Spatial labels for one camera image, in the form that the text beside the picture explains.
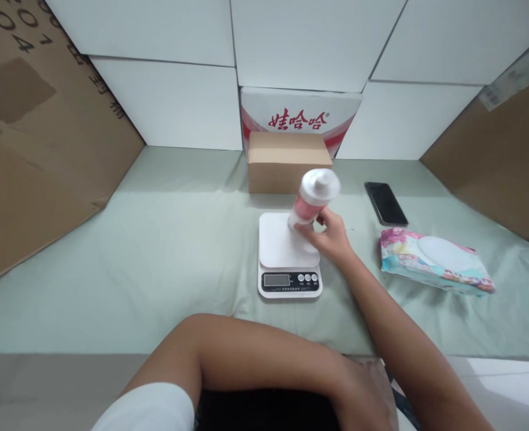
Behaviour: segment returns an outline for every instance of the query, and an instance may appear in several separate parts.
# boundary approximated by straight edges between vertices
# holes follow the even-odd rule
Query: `pink bottle label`
[[[318,211],[321,211],[325,206],[313,207],[298,195],[296,204],[294,204],[294,213],[304,220],[312,221],[318,214]]]

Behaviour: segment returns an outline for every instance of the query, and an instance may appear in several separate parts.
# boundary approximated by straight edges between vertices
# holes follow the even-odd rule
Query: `small cardboard box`
[[[252,132],[248,151],[250,193],[298,193],[311,169],[332,168],[322,135]]]
[[[0,2],[0,276],[101,211],[143,147],[46,3]]]
[[[318,133],[334,158],[362,94],[242,87],[240,102],[246,154],[251,132]]]

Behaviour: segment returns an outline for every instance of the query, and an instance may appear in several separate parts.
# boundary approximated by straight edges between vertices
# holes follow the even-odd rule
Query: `smartphone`
[[[384,226],[408,226],[408,219],[386,183],[364,183],[380,224]]]

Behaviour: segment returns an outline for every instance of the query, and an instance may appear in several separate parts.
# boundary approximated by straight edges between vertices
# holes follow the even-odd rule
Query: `hand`
[[[326,207],[320,212],[316,221],[321,225],[326,225],[324,232],[315,232],[312,223],[296,224],[295,228],[335,265],[338,265],[348,256],[354,255],[346,236],[342,217]]]

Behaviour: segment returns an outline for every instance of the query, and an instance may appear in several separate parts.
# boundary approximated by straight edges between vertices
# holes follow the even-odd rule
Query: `white wall panel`
[[[47,0],[79,52],[234,66],[228,0]]]
[[[529,48],[529,0],[409,0],[374,80],[490,84]]]
[[[404,0],[232,0],[241,86],[360,92]]]
[[[242,150],[234,68],[91,60],[148,145]]]
[[[418,160],[481,89],[369,81],[336,158]]]

